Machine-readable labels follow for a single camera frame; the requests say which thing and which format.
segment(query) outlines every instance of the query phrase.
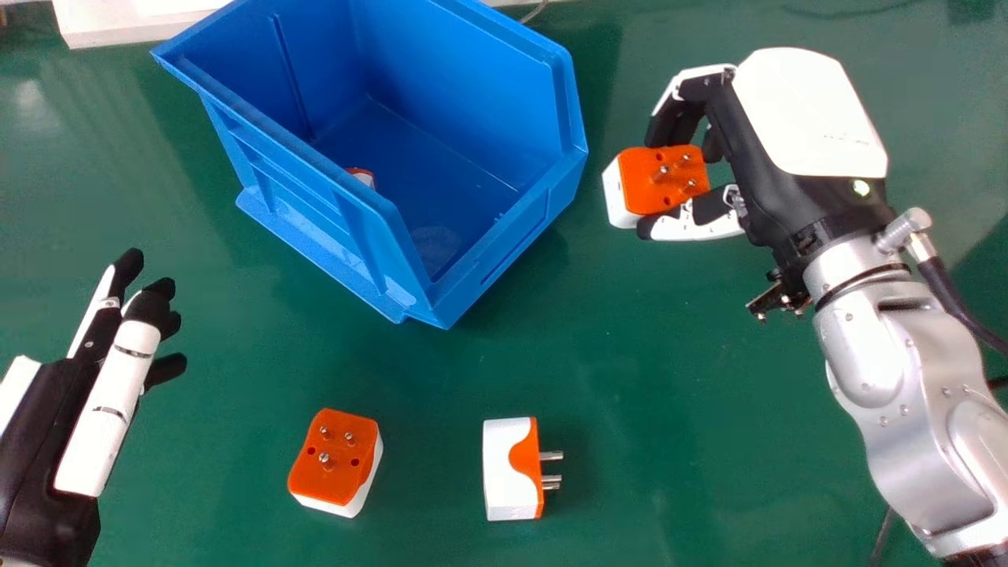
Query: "green table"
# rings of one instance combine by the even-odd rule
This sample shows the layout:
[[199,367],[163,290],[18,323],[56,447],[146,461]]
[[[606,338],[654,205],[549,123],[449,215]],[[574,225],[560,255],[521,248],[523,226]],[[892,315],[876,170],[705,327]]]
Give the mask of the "green table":
[[[60,356],[126,247],[177,278],[187,374],[144,400],[95,565],[864,565],[884,504],[807,321],[742,307],[769,253],[611,229],[599,174],[677,70],[796,44],[842,60],[931,211],[969,301],[1008,332],[1008,6],[997,0],[593,2],[533,23],[578,67],[574,205],[451,332],[392,325],[242,214],[196,95],[149,45],[70,52],[50,8],[0,29],[0,364]],[[727,181],[727,172],[714,175]],[[992,373],[1003,361],[989,358]],[[376,419],[354,521],[286,475],[317,411]],[[481,423],[534,415],[564,488],[488,524]],[[887,565],[927,562],[902,526]]]

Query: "blue container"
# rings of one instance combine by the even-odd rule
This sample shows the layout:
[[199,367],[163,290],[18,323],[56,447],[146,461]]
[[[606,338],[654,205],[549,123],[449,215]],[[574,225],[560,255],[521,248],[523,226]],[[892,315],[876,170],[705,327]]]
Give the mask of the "blue container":
[[455,324],[585,167],[570,53],[476,0],[236,0],[153,54],[238,206],[396,323]]

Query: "robotic arm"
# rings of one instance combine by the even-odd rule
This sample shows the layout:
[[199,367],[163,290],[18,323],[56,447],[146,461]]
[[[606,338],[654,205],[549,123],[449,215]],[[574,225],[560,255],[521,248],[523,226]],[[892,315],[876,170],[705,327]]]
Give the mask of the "robotic arm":
[[642,218],[638,234],[744,232],[769,247],[772,287],[747,307],[765,322],[814,306],[830,386],[883,497],[942,561],[1008,565],[1008,415],[974,335],[1002,353],[1008,345],[962,307],[926,235],[930,217],[897,217],[887,204],[888,155],[840,63],[768,48],[738,67],[683,71],[645,144],[688,144],[704,117],[704,158],[727,160],[736,184]]
[[174,281],[162,278],[123,306],[143,269],[130,249],[106,269],[67,358],[14,359],[0,382],[0,564],[87,564],[100,530],[97,497],[140,394],[180,375],[181,354],[155,359],[176,333]]

